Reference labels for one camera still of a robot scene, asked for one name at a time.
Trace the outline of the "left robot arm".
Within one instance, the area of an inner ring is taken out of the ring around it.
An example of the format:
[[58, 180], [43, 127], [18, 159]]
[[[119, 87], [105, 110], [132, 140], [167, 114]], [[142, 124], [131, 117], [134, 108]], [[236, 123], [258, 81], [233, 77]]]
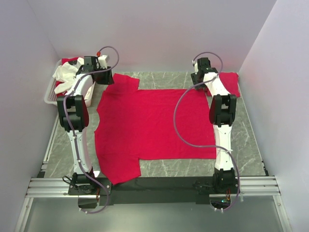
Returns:
[[72, 188], [80, 188], [85, 194], [93, 193], [102, 184], [95, 179], [86, 139], [89, 114], [85, 103], [87, 91], [94, 83], [111, 85], [112, 67], [107, 65], [108, 55], [85, 56], [84, 64], [78, 69], [72, 87], [57, 99], [61, 127], [70, 140], [74, 168], [70, 181]]

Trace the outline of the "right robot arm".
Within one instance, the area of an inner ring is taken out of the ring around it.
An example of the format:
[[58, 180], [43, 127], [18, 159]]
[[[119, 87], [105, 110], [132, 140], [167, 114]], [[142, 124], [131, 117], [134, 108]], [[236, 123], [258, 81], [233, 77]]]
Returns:
[[235, 161], [231, 153], [231, 131], [236, 117], [237, 97], [223, 85], [218, 71], [208, 58], [193, 60], [191, 74], [196, 89], [205, 87], [212, 96], [209, 121], [213, 125], [216, 145], [216, 162], [212, 177], [212, 188], [222, 193], [237, 185]]

